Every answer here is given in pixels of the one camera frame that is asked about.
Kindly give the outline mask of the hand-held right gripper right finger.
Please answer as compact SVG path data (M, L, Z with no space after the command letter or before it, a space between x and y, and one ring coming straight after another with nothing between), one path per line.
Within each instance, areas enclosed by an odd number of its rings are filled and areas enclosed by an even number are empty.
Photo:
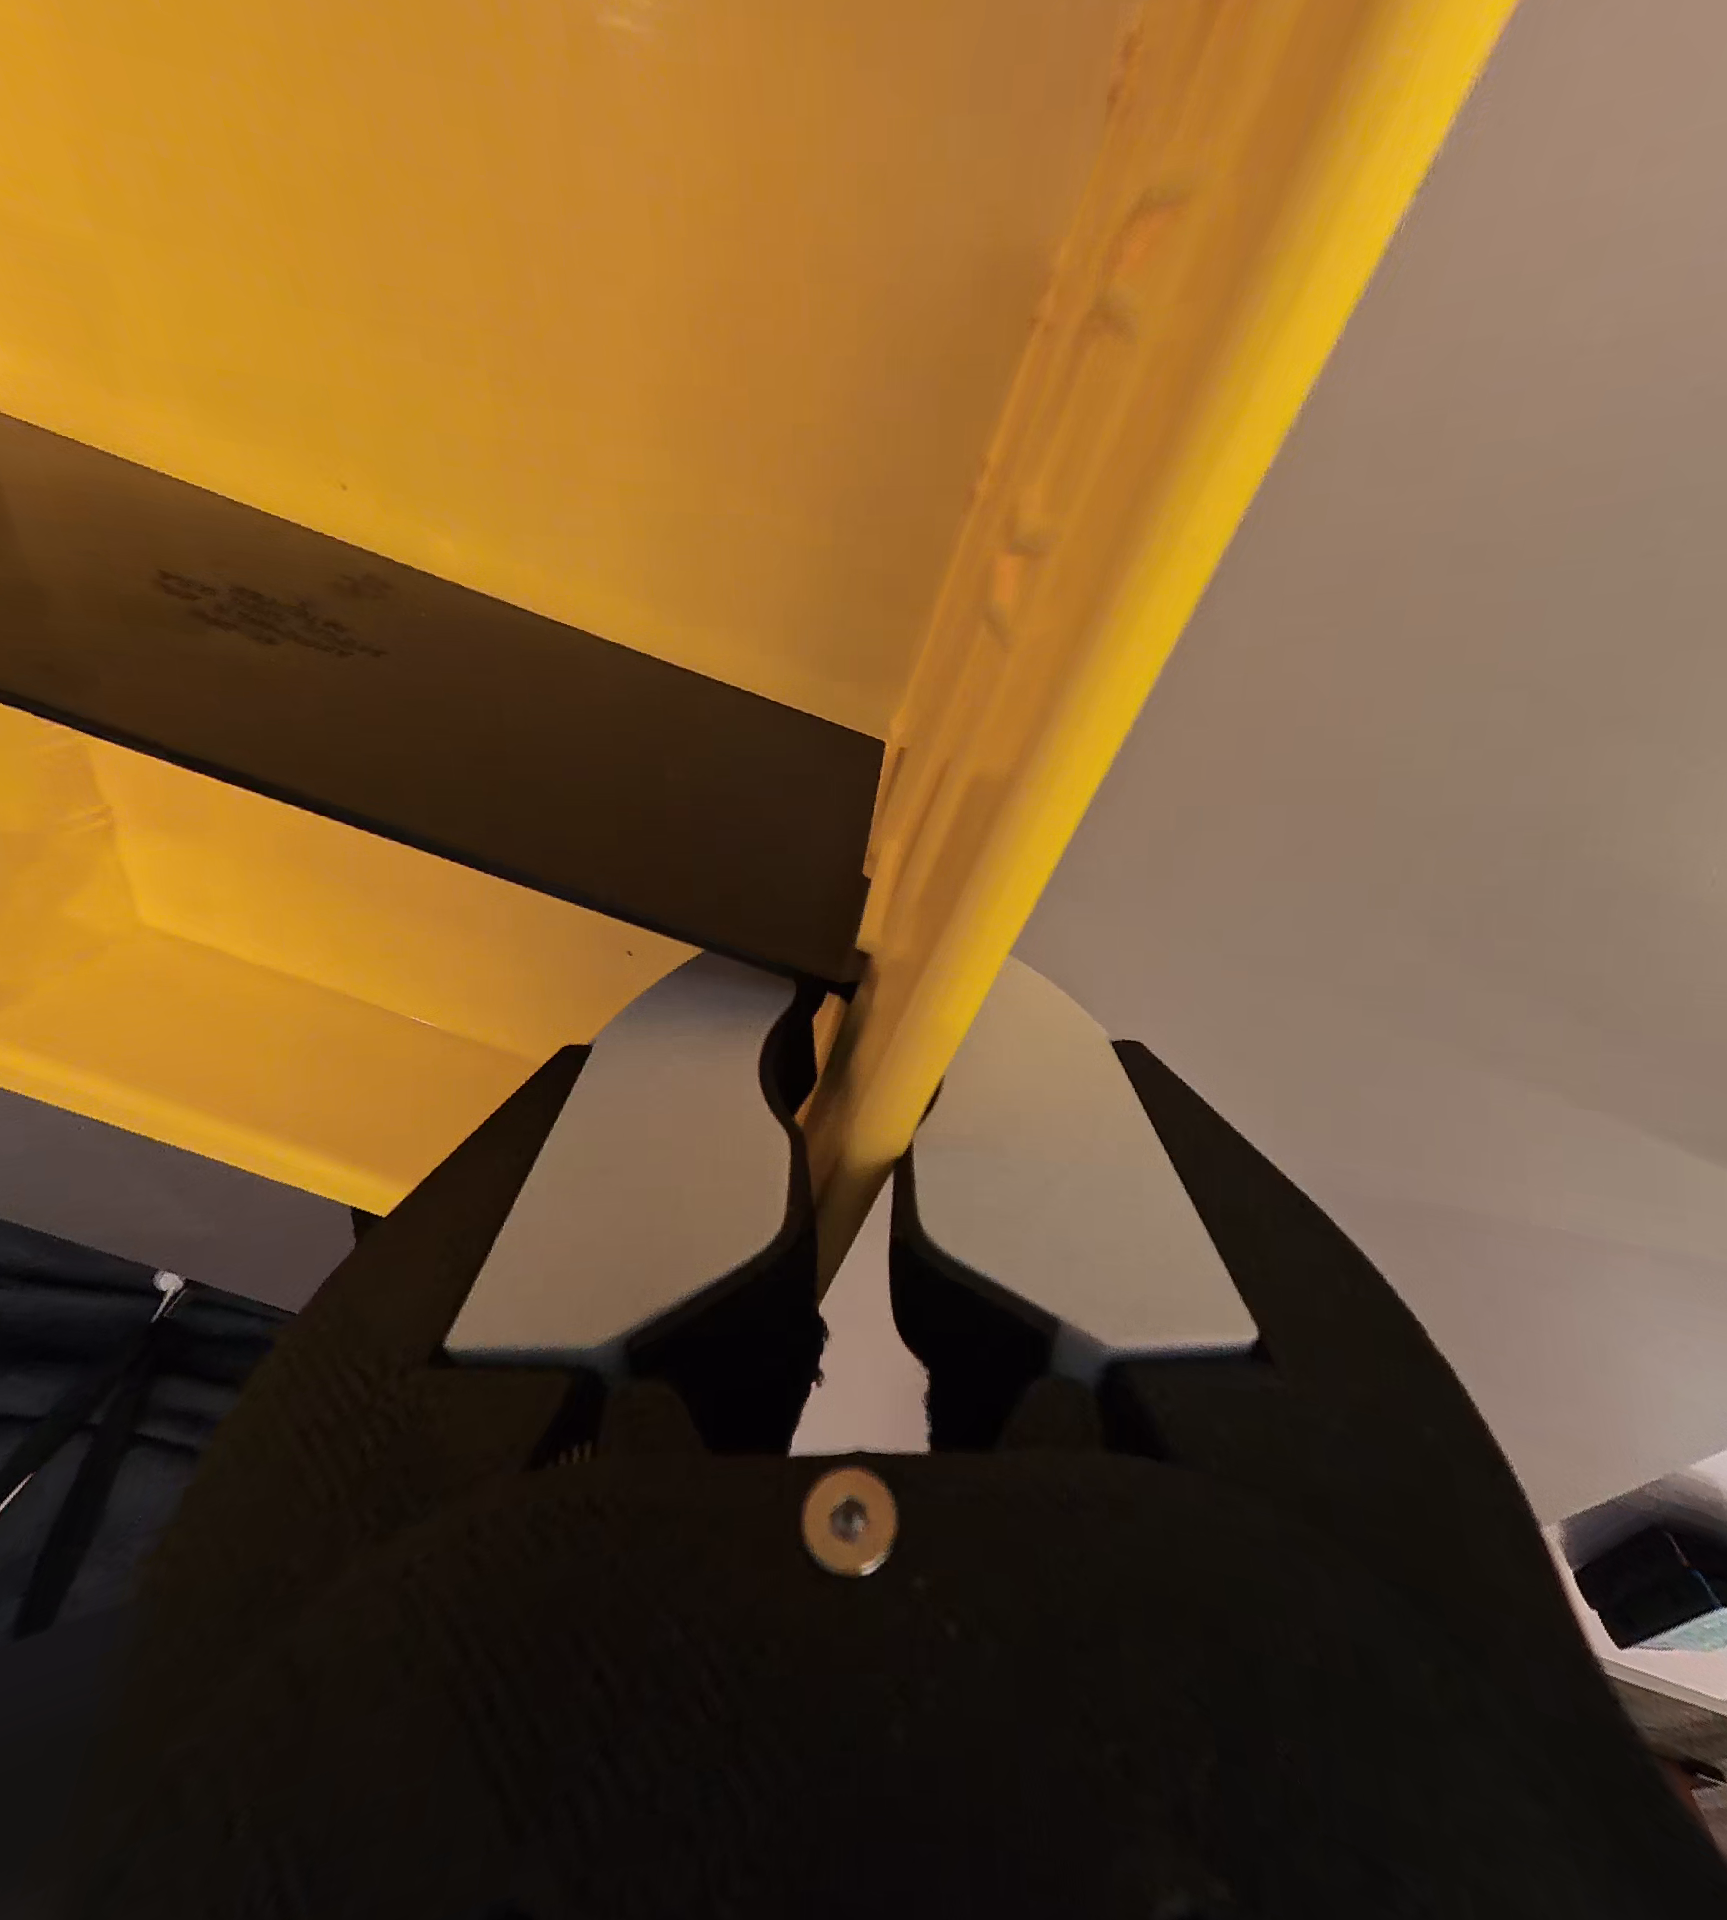
M1106 1028L1006 963L898 1173L898 1235L1056 1373L1228 1360L1258 1322Z

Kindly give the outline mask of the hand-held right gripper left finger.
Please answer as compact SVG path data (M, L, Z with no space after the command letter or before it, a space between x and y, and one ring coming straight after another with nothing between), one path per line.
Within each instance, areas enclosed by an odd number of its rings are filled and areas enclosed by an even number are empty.
M792 1149L760 1068L792 1001L702 954L600 1031L454 1321L458 1362L616 1373L778 1241Z

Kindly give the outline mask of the yellow plastic bin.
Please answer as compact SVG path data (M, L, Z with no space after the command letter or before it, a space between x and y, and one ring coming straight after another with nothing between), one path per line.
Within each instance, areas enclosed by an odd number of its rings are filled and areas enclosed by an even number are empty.
M0 1215L296 1297L688 952L844 1247L1514 4L0 4Z

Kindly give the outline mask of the small black device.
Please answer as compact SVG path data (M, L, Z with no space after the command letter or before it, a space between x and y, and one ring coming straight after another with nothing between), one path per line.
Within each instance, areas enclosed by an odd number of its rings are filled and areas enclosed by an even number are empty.
M1622 1652L1727 1651L1727 1538L1690 1524L1646 1524L1572 1571Z

